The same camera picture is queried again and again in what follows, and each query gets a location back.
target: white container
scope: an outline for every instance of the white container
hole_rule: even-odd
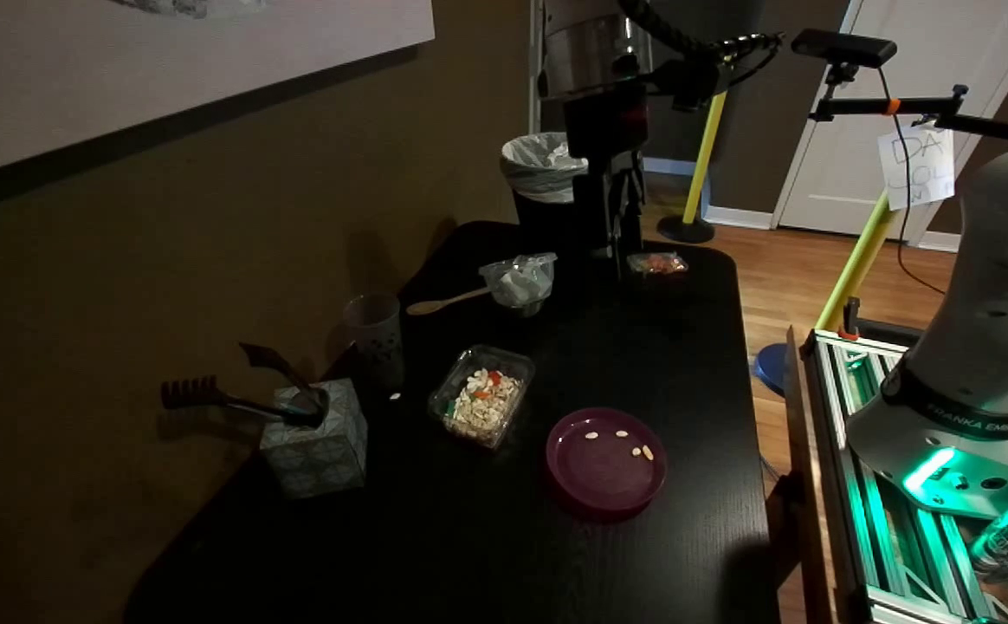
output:
[[[290,498],[311,498],[364,484],[366,420],[351,376],[324,381],[331,413],[324,425],[268,423],[260,450]],[[280,389],[275,401],[290,410],[297,389]]]

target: clear plastic box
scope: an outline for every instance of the clear plastic box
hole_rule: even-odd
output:
[[[532,381],[532,357],[477,342],[458,357],[431,410],[452,433],[498,446]]]

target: pink bowl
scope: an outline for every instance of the pink bowl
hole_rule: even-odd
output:
[[[602,404],[554,423],[543,461],[558,493],[596,519],[641,512],[667,483],[667,446],[649,423]]]

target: door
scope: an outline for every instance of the door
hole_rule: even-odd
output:
[[[1008,4],[853,0],[840,32],[898,40],[898,56],[883,66],[895,96],[947,96],[953,84],[966,84],[960,115],[993,118],[1008,95]],[[878,69],[858,69],[834,96],[883,96]],[[783,180],[781,225],[858,233],[883,186],[880,135],[887,131],[895,123],[883,115],[808,120]],[[978,141],[978,135],[953,135],[958,174]],[[923,239],[937,207],[917,204],[906,239]]]

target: cable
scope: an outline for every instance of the cable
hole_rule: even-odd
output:
[[[878,66],[878,73],[880,73],[883,96],[895,99],[895,96],[891,96],[891,88],[887,88],[887,73],[883,73],[883,66]],[[914,210],[914,185],[911,185],[911,174],[914,174],[914,168],[911,168],[911,144],[908,144],[908,135],[906,135],[906,123],[898,120],[898,115],[891,115],[891,123],[895,123],[898,144],[906,149],[906,189],[908,189],[906,223],[900,223],[900,233],[898,233],[900,241],[895,245],[895,263],[898,263],[911,282],[926,285],[926,286],[937,292],[937,296],[947,296],[947,286],[930,285],[926,278],[917,278],[917,275],[906,263],[908,225],[911,225],[911,210]]]

